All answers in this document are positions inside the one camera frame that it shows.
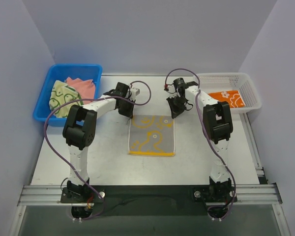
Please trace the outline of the orange lion print towel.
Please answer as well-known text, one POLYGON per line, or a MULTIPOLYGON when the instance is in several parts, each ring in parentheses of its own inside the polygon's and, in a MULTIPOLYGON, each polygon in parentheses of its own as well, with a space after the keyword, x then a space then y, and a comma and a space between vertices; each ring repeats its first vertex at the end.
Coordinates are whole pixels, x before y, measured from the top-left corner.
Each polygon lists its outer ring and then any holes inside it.
POLYGON ((245 103, 238 90, 225 90, 209 93, 209 96, 220 101, 228 102, 231 108, 243 108, 245 103))

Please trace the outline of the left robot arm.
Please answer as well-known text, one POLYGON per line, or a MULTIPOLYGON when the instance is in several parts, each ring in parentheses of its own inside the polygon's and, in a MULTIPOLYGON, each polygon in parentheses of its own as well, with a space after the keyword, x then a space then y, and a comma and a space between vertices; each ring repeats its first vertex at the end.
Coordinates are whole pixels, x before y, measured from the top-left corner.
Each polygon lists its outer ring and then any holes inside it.
POLYGON ((91 195, 87 172, 88 148, 95 138, 97 119, 118 110, 124 117, 133 117, 134 103, 140 94, 138 88, 117 83, 115 89, 86 105, 72 105, 62 132, 70 154, 70 176, 67 191, 87 198, 91 195))

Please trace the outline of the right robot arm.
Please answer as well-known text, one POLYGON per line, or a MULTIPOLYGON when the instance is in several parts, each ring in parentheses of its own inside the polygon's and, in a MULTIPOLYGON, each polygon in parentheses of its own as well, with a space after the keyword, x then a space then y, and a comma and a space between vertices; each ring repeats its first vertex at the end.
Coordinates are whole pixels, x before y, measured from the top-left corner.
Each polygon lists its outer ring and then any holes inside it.
POLYGON ((232 175, 227 166, 229 140, 233 132, 232 115, 227 102, 214 99, 198 86, 196 82, 186 83, 178 78, 172 84, 166 84, 164 91, 170 94, 167 101, 172 118, 186 111, 187 104, 196 108, 203 134, 213 152, 208 195, 219 201, 232 191, 232 175))

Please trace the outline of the yellow patterned towel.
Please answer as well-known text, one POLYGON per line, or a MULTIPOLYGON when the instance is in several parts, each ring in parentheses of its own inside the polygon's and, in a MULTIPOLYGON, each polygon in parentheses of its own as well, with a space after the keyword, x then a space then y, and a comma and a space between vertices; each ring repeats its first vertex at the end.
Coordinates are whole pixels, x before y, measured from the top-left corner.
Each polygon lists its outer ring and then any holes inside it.
POLYGON ((175 153, 175 121, 171 116, 136 115, 132 118, 129 155, 172 157, 175 153))

